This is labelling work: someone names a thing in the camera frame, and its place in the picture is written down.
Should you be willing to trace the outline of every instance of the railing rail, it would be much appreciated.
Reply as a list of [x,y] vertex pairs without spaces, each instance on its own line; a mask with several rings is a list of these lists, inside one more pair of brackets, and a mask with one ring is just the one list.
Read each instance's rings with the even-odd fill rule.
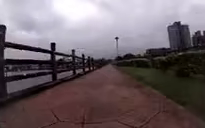
[[[23,79],[35,78],[40,76],[51,75],[52,82],[57,81],[57,75],[59,73],[72,71],[73,75],[76,75],[76,70],[82,69],[83,73],[86,72],[86,68],[89,70],[95,69],[94,59],[88,57],[85,58],[83,54],[81,57],[76,56],[75,50],[73,49],[71,54],[64,54],[56,52],[56,43],[51,43],[51,49],[43,49],[39,47],[33,47],[23,44],[7,42],[6,37],[6,26],[0,25],[0,98],[8,97],[7,82],[18,81]],[[34,60],[34,59],[8,59],[4,57],[5,48],[25,50],[31,52],[39,52],[44,54],[50,54],[50,60]],[[71,61],[59,61],[56,56],[71,58]],[[5,76],[6,65],[48,65],[48,71],[42,71],[37,73],[21,74],[14,76]]]

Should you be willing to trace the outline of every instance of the brick pavement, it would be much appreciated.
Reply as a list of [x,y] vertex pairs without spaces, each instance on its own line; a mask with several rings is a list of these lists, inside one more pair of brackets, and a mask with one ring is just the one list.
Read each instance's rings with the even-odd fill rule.
[[205,123],[108,65],[77,80],[1,108],[0,126],[205,128]]

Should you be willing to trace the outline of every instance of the railing post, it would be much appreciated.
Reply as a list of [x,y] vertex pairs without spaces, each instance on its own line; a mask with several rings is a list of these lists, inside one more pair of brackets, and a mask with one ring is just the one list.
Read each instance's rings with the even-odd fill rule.
[[51,43],[51,66],[52,66],[52,81],[57,80],[57,62],[56,62],[56,56],[55,56],[55,51],[56,51],[56,43]]
[[82,54],[82,66],[83,66],[83,73],[86,72],[86,67],[85,67],[85,55]]
[[73,75],[76,75],[76,51],[72,50],[72,72]]
[[95,70],[94,59],[91,58],[92,69]]
[[89,57],[89,56],[88,56],[87,63],[88,63],[88,68],[89,68],[89,71],[91,71],[91,59],[90,59],[90,57]]
[[5,40],[6,40],[6,26],[0,25],[0,98],[7,96],[7,87],[5,81],[5,60],[4,60]]

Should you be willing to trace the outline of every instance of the gray cloudy sky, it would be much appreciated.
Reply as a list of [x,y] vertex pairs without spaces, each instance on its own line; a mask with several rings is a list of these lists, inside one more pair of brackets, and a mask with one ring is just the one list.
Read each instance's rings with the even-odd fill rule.
[[205,0],[0,0],[8,41],[44,48],[54,41],[60,52],[79,48],[94,57],[115,56],[115,36],[122,54],[169,47],[166,26],[178,20],[204,30]]

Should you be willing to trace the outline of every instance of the tree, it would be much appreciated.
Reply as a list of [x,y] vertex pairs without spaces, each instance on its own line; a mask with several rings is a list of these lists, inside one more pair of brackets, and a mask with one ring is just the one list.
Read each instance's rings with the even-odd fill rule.
[[118,56],[118,57],[115,58],[115,60],[120,61],[120,60],[123,60],[123,58],[121,56]]
[[136,58],[136,56],[131,53],[125,54],[123,56],[123,60],[129,60],[129,59],[134,59],[134,58]]

